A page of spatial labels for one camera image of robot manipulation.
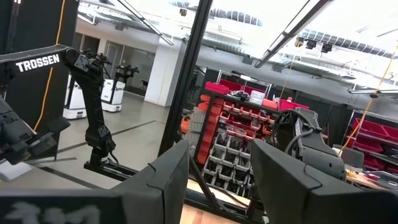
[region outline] wooden desk surface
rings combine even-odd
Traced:
[[[194,190],[196,192],[203,193],[201,188],[200,188],[200,186],[199,186],[199,184],[196,183],[193,180],[188,180],[187,188],[191,189],[191,190]],[[223,200],[224,202],[228,202],[228,203],[231,203],[233,205],[237,205],[237,206],[243,207],[241,204],[239,204],[238,202],[235,202],[234,200],[232,200],[226,194],[224,194],[223,192],[220,192],[219,190],[210,188],[210,191],[216,196],[217,199]],[[249,203],[250,203],[250,200],[247,199],[247,198],[240,197],[240,196],[237,196],[237,195],[233,195],[233,196],[236,199],[238,199],[239,201],[245,203],[246,205],[249,205]]]
[[[188,180],[187,188],[194,190],[196,192],[203,193],[199,184],[193,180]],[[220,192],[219,190],[212,188],[210,188],[210,191],[216,196],[217,199],[242,207],[241,204],[230,199],[223,192]],[[247,205],[249,205],[250,203],[249,199],[237,195],[233,196]],[[184,205],[184,207],[182,208],[180,224],[238,224],[238,223],[211,214],[209,212],[205,212],[203,210],[191,207],[189,205]]]
[[[363,173],[355,174],[353,177],[350,177],[349,175],[347,175],[347,180],[350,180],[350,181],[355,182],[357,184],[365,185],[365,186],[370,187],[372,189],[387,190],[384,187],[380,187],[380,186],[374,184],[373,182],[371,182],[370,180],[368,180],[364,176]]]

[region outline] trossen logo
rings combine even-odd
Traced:
[[[23,62],[18,62],[16,65],[19,68],[20,72],[26,72],[28,70],[36,69],[36,68],[41,68],[47,65],[52,65],[55,63],[60,62],[60,56],[58,54],[55,55],[49,55],[41,58],[36,58],[32,60],[26,60]]]

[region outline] white column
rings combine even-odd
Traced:
[[[175,82],[177,82],[183,58],[183,55],[181,56],[183,43],[179,40],[173,42],[174,46],[170,46],[164,40],[159,39],[145,101],[160,106],[171,105]]]

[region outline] orange cable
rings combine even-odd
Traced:
[[[396,55],[397,50],[398,50],[398,42],[397,42],[396,50],[395,50],[394,53],[391,55],[390,62],[388,63],[388,66],[387,66],[387,68],[386,68],[386,71],[384,72],[383,77],[380,79],[379,86],[378,86],[377,89],[374,91],[374,94],[377,94],[377,93],[378,93],[381,84],[383,83],[383,81],[384,81],[384,79],[385,79],[385,77],[386,77],[388,71],[390,70],[390,66],[391,66],[391,64],[392,64],[392,60],[394,59],[394,56]],[[338,153],[338,155],[339,155],[340,157],[341,157],[341,154],[343,153],[343,149],[348,145],[349,140],[353,138],[353,136],[354,136],[354,134],[357,132],[358,128],[362,125],[362,122],[363,122],[363,120],[364,120],[364,118],[365,118],[365,116],[366,116],[366,113],[368,112],[368,109],[370,108],[370,106],[372,105],[372,103],[373,103],[373,98],[371,98],[371,100],[369,100],[368,105],[366,106],[365,110],[363,111],[363,114],[362,114],[361,120],[359,121],[359,124],[354,128],[354,130],[352,131],[352,133],[350,134],[350,136],[348,136],[346,143],[344,144],[344,146],[341,148],[340,152]]]
[[[59,44],[59,40],[60,40],[60,36],[61,36],[61,28],[62,28],[62,22],[63,22],[63,11],[64,11],[64,8],[65,8],[65,1],[66,0],[62,1],[62,7],[61,7],[61,13],[60,13],[60,22],[59,22],[59,25],[58,25],[57,40],[56,40],[55,44]],[[51,67],[51,69],[50,69],[49,79],[47,80],[47,84],[45,86],[45,91],[44,91],[44,97],[43,97],[43,102],[42,102],[42,110],[40,112],[39,119],[36,122],[35,128],[33,129],[34,131],[36,131],[36,129],[39,127],[39,124],[40,124],[40,122],[42,121],[42,118],[43,118],[45,103],[47,101],[47,93],[49,92],[49,86],[50,86],[52,74],[53,74],[53,67]]]
[[[282,99],[282,95],[284,94],[285,87],[286,87],[286,83],[287,83],[287,80],[289,79],[289,76],[290,76],[290,72],[292,71],[292,66],[293,66],[293,63],[294,63],[294,58],[295,58],[295,56],[293,55],[293,60],[292,60],[292,63],[290,64],[289,71],[287,72],[287,76],[286,76],[286,79],[285,79],[284,87],[282,88],[282,91],[281,91],[280,96],[279,96],[279,99],[280,99],[280,100]]]

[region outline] glass wall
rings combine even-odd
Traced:
[[[145,96],[149,83],[150,72],[152,71],[152,66],[155,60],[155,53],[108,41],[106,44],[105,56],[107,56],[108,60],[112,62],[112,65],[105,65],[105,68],[112,79],[118,71],[116,69],[118,65],[131,65],[132,67],[138,67],[140,72],[135,73],[134,77],[127,80],[125,90],[137,95]]]
[[[121,65],[138,67],[140,71],[127,81],[126,91],[145,96],[154,60],[155,53],[125,46]]]
[[[116,67],[120,65],[122,54],[123,54],[123,45],[108,41],[105,49],[105,56],[107,56],[108,60],[112,62],[112,65],[106,64],[105,69],[106,71],[108,71],[111,79],[114,79],[114,75],[117,72]]]
[[[76,50],[87,50],[90,49],[92,52],[97,53],[100,40],[95,37],[90,37],[80,33],[73,35],[72,47]]]

